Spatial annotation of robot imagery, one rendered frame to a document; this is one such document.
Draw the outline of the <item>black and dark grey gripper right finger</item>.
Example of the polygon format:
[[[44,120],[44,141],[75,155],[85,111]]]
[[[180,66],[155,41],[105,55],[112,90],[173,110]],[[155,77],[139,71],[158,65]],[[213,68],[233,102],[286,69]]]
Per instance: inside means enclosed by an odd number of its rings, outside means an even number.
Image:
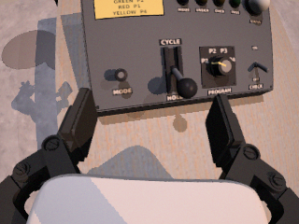
[[[271,212],[268,224],[299,224],[298,196],[286,187],[284,176],[261,159],[259,149],[246,144],[226,94],[214,97],[206,132],[213,163],[222,169],[219,179],[253,188]]]

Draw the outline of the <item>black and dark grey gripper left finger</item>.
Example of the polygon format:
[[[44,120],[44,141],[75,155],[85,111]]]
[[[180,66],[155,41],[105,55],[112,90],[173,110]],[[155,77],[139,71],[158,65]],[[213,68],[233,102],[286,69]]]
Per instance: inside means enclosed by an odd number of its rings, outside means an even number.
[[[33,191],[57,175],[81,174],[77,164],[88,157],[97,120],[92,90],[80,88],[57,134],[46,137],[41,149],[18,162],[0,183],[0,224],[26,224],[24,205]]]

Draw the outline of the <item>dark grey control console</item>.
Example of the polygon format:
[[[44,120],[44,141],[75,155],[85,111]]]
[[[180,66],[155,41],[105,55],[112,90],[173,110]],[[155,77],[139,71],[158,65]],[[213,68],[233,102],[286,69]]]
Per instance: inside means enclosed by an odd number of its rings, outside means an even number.
[[[269,5],[270,0],[80,0],[98,117],[272,91]]]

